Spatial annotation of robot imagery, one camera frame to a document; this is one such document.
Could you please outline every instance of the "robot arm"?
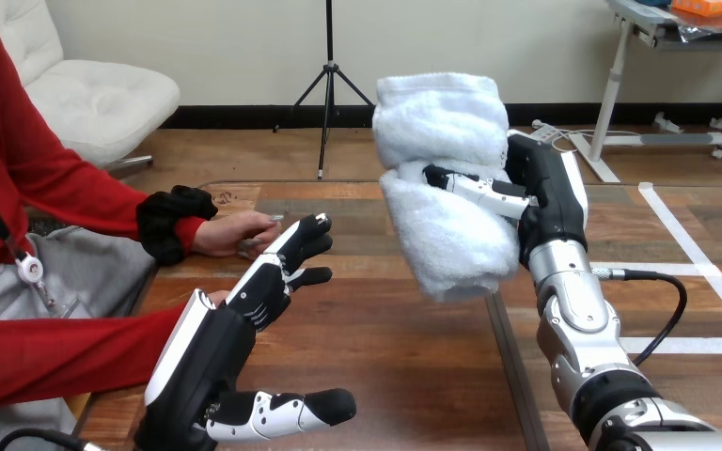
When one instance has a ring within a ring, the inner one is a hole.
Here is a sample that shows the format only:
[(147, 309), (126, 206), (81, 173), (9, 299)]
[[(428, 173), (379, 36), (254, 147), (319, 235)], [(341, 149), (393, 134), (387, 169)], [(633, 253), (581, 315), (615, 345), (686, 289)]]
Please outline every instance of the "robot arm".
[(353, 418), (355, 401), (346, 390), (271, 395), (235, 386), (256, 333), (286, 310), (293, 291), (330, 280), (327, 268), (299, 269), (330, 249), (330, 227), (324, 214), (289, 227), (224, 303), (193, 293), (146, 389), (146, 414), (134, 435), (139, 449), (212, 451), (217, 443), (263, 442)]
[(573, 155), (512, 132), (505, 169), (515, 188), (435, 166), (425, 176), (434, 187), (519, 220), (520, 262), (538, 296), (538, 343), (557, 402), (589, 450), (722, 450), (722, 432), (663, 399), (621, 347), (619, 316), (589, 264), (588, 202)]

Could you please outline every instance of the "person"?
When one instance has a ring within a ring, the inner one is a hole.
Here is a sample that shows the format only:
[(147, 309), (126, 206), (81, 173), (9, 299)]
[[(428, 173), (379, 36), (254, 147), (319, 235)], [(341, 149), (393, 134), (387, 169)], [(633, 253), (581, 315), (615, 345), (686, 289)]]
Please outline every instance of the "person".
[[(147, 196), (64, 148), (0, 39), (0, 225), (8, 235), (0, 237), (0, 439), (23, 427), (70, 432), (62, 397), (148, 381), (183, 305), (101, 317), (125, 309), (154, 259), (232, 256), (240, 240), (255, 238), (253, 258), (279, 236), (280, 223), (255, 211), (208, 221), (216, 210), (204, 194), (179, 187)], [(81, 228), (27, 234), (24, 204)], [(39, 258), (47, 296), (21, 280), (16, 255)], [(51, 318), (49, 300), (74, 318)], [(21, 449), (47, 446), (25, 439)]]

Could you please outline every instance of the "wooden table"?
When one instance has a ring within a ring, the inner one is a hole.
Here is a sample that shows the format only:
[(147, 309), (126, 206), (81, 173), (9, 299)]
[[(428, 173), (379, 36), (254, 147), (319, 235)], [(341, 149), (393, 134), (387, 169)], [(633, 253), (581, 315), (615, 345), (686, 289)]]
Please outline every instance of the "wooden table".
[[(308, 264), (331, 267), (334, 280), (295, 293), (288, 311), (259, 335), (238, 387), (309, 392), (339, 386), (358, 404), (352, 421), (325, 432), (231, 449), (525, 449), (485, 302), (441, 305), (420, 296), (377, 183), (208, 190), (221, 215), (285, 214), (284, 226), (309, 213), (326, 211), (333, 219), (333, 249)], [(184, 303), (194, 288), (231, 288), (247, 266), (239, 259), (191, 257), (163, 269), (139, 313)], [(132, 449), (143, 391), (94, 396), (81, 435), (113, 451)]]
[[(285, 214), (287, 225), (326, 211), (334, 220), (334, 248), (309, 261), (330, 266), (334, 280), (296, 293), (290, 309), (259, 336), (240, 388), (343, 386), (358, 402), (356, 418), (340, 427), (235, 449), (585, 449), (557, 406), (535, 342), (529, 274), (503, 284), (504, 301), (488, 300), (490, 319), (482, 300), (445, 305), (422, 299), (376, 183), (242, 183), (209, 190), (220, 214), (256, 209)], [(587, 190), (592, 261), (690, 263), (636, 187)], [(722, 189), (656, 192), (722, 272)], [(140, 313), (183, 303), (194, 288), (230, 288), (246, 267), (238, 259), (189, 258), (159, 272)], [(690, 300), (671, 337), (722, 337), (719, 296), (702, 277), (682, 280)], [(673, 288), (651, 282), (613, 282), (604, 293), (627, 337), (656, 334), (677, 299)], [(656, 354), (642, 369), (667, 398), (722, 428), (722, 355)], [(95, 396), (82, 435), (113, 450), (132, 449), (143, 390)]]

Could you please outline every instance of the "power strip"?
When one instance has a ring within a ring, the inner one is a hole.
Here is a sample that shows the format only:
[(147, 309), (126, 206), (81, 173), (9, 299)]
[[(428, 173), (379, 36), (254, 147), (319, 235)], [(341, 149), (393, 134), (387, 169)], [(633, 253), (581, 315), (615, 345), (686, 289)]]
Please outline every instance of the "power strip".
[(549, 124), (544, 124), (541, 128), (531, 133), (530, 136), (544, 143), (550, 143), (553, 139), (560, 136), (560, 130)]

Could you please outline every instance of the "tripod stand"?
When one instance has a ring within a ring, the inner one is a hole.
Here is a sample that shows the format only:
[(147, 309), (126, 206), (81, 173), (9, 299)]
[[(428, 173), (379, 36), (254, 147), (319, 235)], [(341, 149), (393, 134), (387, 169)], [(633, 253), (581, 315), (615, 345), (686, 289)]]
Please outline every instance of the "tripod stand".
[[(317, 85), (317, 83), (320, 82), (322, 77), (328, 77), (327, 78), (327, 87), (325, 88), (325, 119), (322, 123), (322, 146), (320, 147), (320, 168), (317, 171), (317, 179), (322, 180), (322, 166), (325, 161), (325, 145), (328, 143), (328, 129), (330, 128), (330, 120), (331, 116), (334, 113), (337, 113), (336, 111), (336, 105), (334, 104), (334, 75), (338, 75), (341, 77), (344, 82), (349, 85), (353, 91), (355, 91), (355, 94), (358, 94), (358, 96), (367, 103), (369, 106), (372, 105), (372, 102), (367, 99), (367, 96), (364, 95), (363, 92), (361, 92), (360, 89), (355, 87), (353, 82), (350, 81), (349, 78), (347, 78), (347, 75), (344, 74), (339, 68), (338, 64), (334, 61), (334, 14), (333, 14), (333, 2), (332, 0), (325, 0), (325, 16), (327, 18), (327, 31), (328, 31), (328, 63), (322, 66), (322, 72), (320, 72), (319, 75), (317, 75), (317, 78), (314, 80), (314, 83), (311, 84), (311, 86), (306, 89), (306, 92), (303, 93), (302, 96), (300, 96), (300, 99), (291, 107), (289, 110), (289, 113), (286, 116), (286, 119), (284, 119), (281, 124), (286, 124), (286, 122), (289, 120), (289, 117), (294, 112), (294, 109), (300, 106), (301, 103), (308, 97), (308, 94), (311, 93), (311, 91), (314, 89), (314, 86)], [(282, 125), (276, 125), (273, 129), (273, 132), (277, 132), (278, 130), (282, 129)]]

